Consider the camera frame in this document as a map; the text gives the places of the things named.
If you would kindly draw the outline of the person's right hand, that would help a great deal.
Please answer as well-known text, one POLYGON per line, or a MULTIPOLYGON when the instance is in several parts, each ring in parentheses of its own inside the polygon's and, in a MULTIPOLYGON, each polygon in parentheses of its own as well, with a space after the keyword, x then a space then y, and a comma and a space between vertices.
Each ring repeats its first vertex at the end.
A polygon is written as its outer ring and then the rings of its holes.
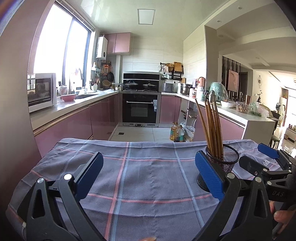
POLYGON ((288 225, 292 217, 294 216, 295 204, 292 205, 288 210, 278 210, 278 211, 275 210, 274 204, 275 204, 274 201, 269 202, 270 211, 274 217, 274 220, 282 224, 281 229, 279 231, 279 232, 282 232, 285 229, 285 227, 288 225))

